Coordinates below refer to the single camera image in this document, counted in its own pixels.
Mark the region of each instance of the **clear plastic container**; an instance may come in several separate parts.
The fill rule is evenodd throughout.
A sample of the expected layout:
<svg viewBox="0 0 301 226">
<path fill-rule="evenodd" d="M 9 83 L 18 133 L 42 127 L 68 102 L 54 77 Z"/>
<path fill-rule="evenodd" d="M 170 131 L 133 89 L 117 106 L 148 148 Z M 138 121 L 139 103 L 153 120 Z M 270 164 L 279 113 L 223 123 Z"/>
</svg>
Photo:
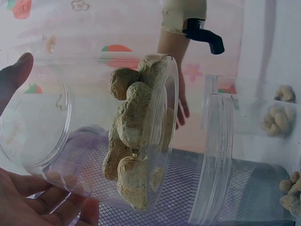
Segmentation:
<svg viewBox="0 0 301 226">
<path fill-rule="evenodd" d="M 208 114 L 207 98 L 210 93 L 228 93 L 239 94 L 245 97 L 256 97 L 258 99 L 273 100 L 280 87 L 286 84 L 275 82 L 266 82 L 255 79 L 227 77 L 219 75 L 206 75 L 204 80 L 204 94 L 202 100 L 202 128 L 206 128 L 206 118 Z M 293 89 L 295 96 L 299 97 L 301 91 L 300 84 L 289 84 Z"/>
<path fill-rule="evenodd" d="M 299 170 L 301 106 L 220 93 L 207 103 L 207 148 L 190 223 L 295 220 L 279 202 L 279 184 Z M 275 133 L 262 126 L 269 113 L 280 125 Z"/>
<path fill-rule="evenodd" d="M 149 211 L 170 159 L 176 97 L 177 65 L 168 55 L 34 59 L 0 118 L 1 150 L 51 184 Z"/>
</svg>

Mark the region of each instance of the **person's hand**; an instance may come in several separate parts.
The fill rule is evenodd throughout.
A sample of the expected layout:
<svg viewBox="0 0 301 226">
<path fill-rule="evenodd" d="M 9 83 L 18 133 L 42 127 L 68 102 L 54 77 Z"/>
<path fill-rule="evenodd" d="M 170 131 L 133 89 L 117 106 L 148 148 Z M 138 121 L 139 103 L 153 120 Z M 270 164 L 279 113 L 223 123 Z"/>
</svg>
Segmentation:
<svg viewBox="0 0 301 226">
<path fill-rule="evenodd" d="M 179 105 L 178 105 L 178 122 L 182 126 L 185 124 L 185 118 L 188 118 L 190 115 L 188 104 L 186 101 L 185 95 L 185 81 L 182 72 L 179 72 Z"/>
<path fill-rule="evenodd" d="M 33 56 L 26 53 L 17 63 L 0 71 L 0 115 L 15 91 L 27 80 L 32 66 Z M 27 198 L 39 192 L 44 193 L 37 199 Z M 1 224 L 67 226 L 81 211 L 76 225 L 96 226 L 99 216 L 97 201 L 71 194 L 55 209 L 68 194 L 38 177 L 20 176 L 0 168 Z"/>
<path fill-rule="evenodd" d="M 98 225 L 98 202 L 71 194 L 35 176 L 20 176 L 0 168 L 0 218 L 2 225 L 67 226 L 81 211 L 76 226 Z M 37 199 L 27 198 L 43 192 Z"/>
</svg>

